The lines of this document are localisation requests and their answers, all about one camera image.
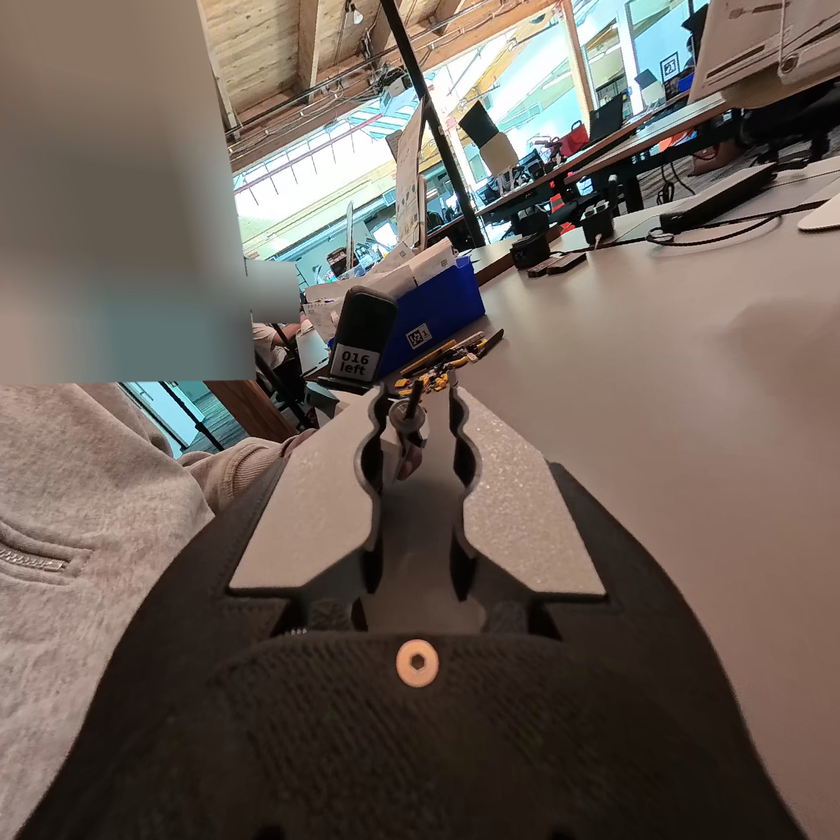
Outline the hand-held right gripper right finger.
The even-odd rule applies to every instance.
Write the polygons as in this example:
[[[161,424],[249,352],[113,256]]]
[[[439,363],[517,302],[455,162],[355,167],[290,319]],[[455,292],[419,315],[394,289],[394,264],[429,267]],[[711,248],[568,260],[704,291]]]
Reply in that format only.
[[[465,387],[449,392],[461,484],[449,562],[460,601],[597,603],[606,588],[545,457]]]

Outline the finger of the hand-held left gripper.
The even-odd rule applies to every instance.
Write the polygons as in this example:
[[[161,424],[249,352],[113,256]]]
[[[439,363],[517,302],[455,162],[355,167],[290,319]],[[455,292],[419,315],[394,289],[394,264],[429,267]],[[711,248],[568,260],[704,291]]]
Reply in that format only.
[[[382,433],[382,481],[405,480],[417,471],[423,460],[426,434],[410,434],[406,446],[393,427]]]

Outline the small grey lego piece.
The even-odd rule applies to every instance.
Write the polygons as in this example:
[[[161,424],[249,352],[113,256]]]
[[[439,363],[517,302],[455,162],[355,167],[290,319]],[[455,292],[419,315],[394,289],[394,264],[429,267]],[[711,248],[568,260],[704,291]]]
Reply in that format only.
[[[409,398],[394,402],[388,415],[389,422],[399,438],[425,439],[427,413],[420,402],[413,405]]]

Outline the pile of lego pieces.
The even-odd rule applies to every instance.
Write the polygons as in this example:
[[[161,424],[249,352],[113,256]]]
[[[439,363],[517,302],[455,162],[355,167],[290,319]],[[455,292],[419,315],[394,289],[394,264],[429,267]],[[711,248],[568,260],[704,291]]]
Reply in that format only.
[[[410,396],[417,385],[421,394],[441,392],[455,384],[456,372],[476,364],[505,337],[504,329],[485,335],[478,331],[461,341],[450,340],[403,368],[394,383],[393,395]]]

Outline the person's left forearm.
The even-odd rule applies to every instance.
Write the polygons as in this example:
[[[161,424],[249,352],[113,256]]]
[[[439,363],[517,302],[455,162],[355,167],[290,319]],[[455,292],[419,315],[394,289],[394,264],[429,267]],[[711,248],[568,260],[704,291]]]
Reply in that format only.
[[[194,478],[214,515],[218,515],[276,462],[283,443],[247,437],[214,455],[195,452],[176,460]]]

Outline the blue plastic bin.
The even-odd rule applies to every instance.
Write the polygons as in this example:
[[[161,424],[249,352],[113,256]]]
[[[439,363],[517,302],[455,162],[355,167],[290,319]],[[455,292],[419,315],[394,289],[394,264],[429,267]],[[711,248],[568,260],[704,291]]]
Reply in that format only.
[[[485,305],[467,256],[397,300],[395,323],[377,375],[385,378],[482,318]]]

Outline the white paper packets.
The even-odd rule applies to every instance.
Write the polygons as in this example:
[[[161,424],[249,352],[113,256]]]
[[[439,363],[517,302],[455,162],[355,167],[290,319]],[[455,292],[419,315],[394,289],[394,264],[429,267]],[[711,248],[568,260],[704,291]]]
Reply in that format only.
[[[418,254],[399,244],[357,282],[398,299],[456,266],[457,257],[449,237],[443,237]]]

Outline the wooden desk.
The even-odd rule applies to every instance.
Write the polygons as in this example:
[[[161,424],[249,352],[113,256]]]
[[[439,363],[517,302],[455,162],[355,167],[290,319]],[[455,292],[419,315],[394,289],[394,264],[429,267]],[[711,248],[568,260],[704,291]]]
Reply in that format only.
[[[283,443],[298,435],[257,381],[203,383],[249,437]]]

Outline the white poster board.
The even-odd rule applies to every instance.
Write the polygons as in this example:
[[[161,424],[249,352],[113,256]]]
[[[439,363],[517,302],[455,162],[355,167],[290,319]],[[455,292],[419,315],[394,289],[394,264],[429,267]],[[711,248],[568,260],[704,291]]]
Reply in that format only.
[[[425,97],[421,97],[396,146],[395,220],[397,237],[416,252],[426,247],[426,186],[418,159],[425,128]]]

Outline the small black box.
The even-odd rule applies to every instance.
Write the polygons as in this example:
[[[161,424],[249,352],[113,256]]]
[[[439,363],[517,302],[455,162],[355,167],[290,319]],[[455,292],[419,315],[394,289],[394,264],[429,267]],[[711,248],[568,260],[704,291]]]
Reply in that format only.
[[[542,264],[552,256],[548,231],[524,236],[514,242],[510,248],[512,264],[518,270],[529,270]]]

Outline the flat black device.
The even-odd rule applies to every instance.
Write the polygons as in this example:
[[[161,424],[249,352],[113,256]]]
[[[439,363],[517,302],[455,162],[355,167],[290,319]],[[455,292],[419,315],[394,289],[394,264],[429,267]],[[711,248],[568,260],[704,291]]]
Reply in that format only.
[[[585,262],[586,257],[586,251],[557,255],[526,269],[526,274],[529,278],[559,276]]]

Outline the black metal pole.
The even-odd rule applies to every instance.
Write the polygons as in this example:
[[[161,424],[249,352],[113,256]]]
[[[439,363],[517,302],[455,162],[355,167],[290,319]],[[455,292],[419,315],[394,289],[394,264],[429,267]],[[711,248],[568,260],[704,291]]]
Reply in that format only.
[[[419,103],[422,107],[423,116],[425,117],[431,134],[433,135],[437,152],[440,154],[444,168],[455,190],[461,214],[467,228],[468,237],[473,248],[483,247],[487,243],[485,236],[478,221],[476,212],[471,204],[464,178],[462,177],[461,171],[456,163],[454,153],[447,140],[443,125],[431,99],[424,73],[419,66],[417,57],[413,51],[410,38],[408,37],[402,17],[397,9],[396,2],[380,1],[380,5],[389,29],[395,38],[395,45],[403,59],[405,69],[413,83]]]

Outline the person's grey hoodie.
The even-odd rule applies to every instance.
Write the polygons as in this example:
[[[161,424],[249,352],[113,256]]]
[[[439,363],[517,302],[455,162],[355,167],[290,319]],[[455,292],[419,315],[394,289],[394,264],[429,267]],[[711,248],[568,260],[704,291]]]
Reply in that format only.
[[[1,388],[1,824],[13,838],[80,732],[126,626],[212,518],[113,384]]]

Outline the black power adapter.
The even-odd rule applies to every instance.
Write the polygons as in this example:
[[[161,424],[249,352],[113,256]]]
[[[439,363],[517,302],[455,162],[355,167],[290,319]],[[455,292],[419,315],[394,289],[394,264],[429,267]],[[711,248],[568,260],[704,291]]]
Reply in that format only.
[[[612,238],[615,225],[610,202],[602,199],[588,206],[581,216],[581,229],[586,243],[593,249]]]

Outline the black power strip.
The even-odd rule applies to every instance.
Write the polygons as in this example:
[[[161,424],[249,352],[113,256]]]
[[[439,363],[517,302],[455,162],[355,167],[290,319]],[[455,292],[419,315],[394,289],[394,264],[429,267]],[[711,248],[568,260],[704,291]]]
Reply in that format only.
[[[692,196],[679,209],[661,213],[658,229],[667,235],[677,235],[711,223],[761,193],[777,172],[775,163],[735,172]]]

